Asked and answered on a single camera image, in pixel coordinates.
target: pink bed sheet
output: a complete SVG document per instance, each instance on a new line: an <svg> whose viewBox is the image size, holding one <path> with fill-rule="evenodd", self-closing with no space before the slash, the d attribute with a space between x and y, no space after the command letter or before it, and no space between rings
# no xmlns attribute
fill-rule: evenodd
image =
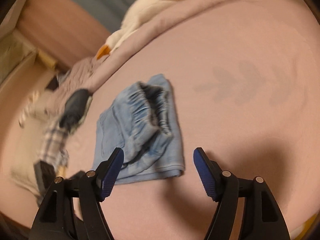
<svg viewBox="0 0 320 240"><path fill-rule="evenodd" d="M138 46L147 28L132 35L99 73L108 72L117 53ZM193 15L138 49L105 82L98 75L102 86L85 123L67 142L68 175L91 168L96 121L116 95L163 73L174 89L186 172L116 186L102 203L115 238L203 239L216 205L193 165L199 146L239 177L262 176L294 230L320 206L319 40L312 13L288 0L228 0Z"/></svg>

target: black device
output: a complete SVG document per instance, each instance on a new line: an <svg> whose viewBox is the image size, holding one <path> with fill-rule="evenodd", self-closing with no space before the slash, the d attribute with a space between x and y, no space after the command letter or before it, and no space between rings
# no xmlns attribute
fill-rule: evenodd
<svg viewBox="0 0 320 240"><path fill-rule="evenodd" d="M194 150L194 163L207 195L218 202L204 240L229 240L239 197L245 208L239 240L290 240L279 206L261 177L239 179L209 160L202 148ZM111 194L124 161L116 148L95 171L80 178L55 178L46 193L29 240L114 240L100 202ZM74 214L72 198L79 198L83 221Z"/></svg>

